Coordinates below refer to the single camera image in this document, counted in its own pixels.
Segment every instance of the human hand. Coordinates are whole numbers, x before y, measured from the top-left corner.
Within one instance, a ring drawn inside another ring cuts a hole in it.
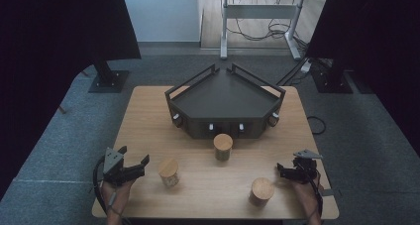
[[[319,183],[320,175],[314,178],[314,183],[318,185],[318,190],[321,192],[324,187]],[[309,182],[301,183],[300,181],[290,181],[293,190],[296,193],[297,199],[303,207],[305,216],[308,220],[308,225],[321,224],[321,216],[318,213],[318,200],[315,196],[315,192]]]
[[[102,198],[107,206],[107,224],[122,224],[121,214],[129,201],[130,189],[136,180],[131,180],[116,187],[114,184],[103,181],[101,186]],[[114,202],[109,206],[109,202],[115,192]]]

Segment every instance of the wooden floor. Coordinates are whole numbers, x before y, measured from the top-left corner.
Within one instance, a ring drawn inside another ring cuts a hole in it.
[[[220,36],[222,33],[222,0],[202,0],[204,3],[204,14],[201,32],[202,49],[219,49]],[[229,0],[229,4],[296,4],[298,0]],[[325,0],[304,0],[299,22],[296,27],[297,36],[309,43],[319,16],[324,7]],[[268,25],[271,20],[239,19],[238,24],[235,19],[228,20],[228,28],[231,31],[239,32],[238,25],[242,33],[258,38],[264,37],[268,33]],[[289,20],[272,20],[272,24],[289,25]],[[285,26],[273,26],[273,30],[287,30]],[[284,38],[268,37],[261,41],[250,41],[240,34],[228,32],[228,49],[287,49]]]

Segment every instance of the black curtain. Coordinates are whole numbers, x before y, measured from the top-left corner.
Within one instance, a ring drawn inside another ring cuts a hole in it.
[[[419,10],[419,0],[327,0],[306,55],[353,69],[418,155]]]
[[[125,0],[0,0],[0,196],[82,70],[140,57]]]

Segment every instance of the gray carpet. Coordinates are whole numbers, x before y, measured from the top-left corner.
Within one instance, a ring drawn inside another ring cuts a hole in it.
[[[89,66],[89,76],[77,76],[61,103],[67,113],[55,113],[3,197],[0,224],[105,224],[91,215],[92,170],[105,149],[113,147],[133,88],[178,84],[212,63],[226,68],[232,62],[270,83],[277,83],[296,64],[290,56],[115,60],[110,62],[112,69],[130,71],[118,94],[87,93],[96,74]],[[295,87],[307,116],[327,124],[325,133],[314,138],[325,158],[340,217],[325,224],[418,224],[420,160],[377,97],[360,94],[353,84],[353,94],[320,94],[310,76]],[[322,128],[316,121],[310,125],[313,131]]]

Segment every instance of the cork lid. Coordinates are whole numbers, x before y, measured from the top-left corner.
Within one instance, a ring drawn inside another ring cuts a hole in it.
[[[253,194],[259,199],[268,200],[274,195],[274,185],[267,178],[256,178],[253,182]]]
[[[214,147],[220,151],[227,151],[232,148],[234,141],[227,134],[219,134],[213,140]]]
[[[178,171],[178,162],[173,158],[164,159],[158,165],[158,174],[162,177],[171,177]]]

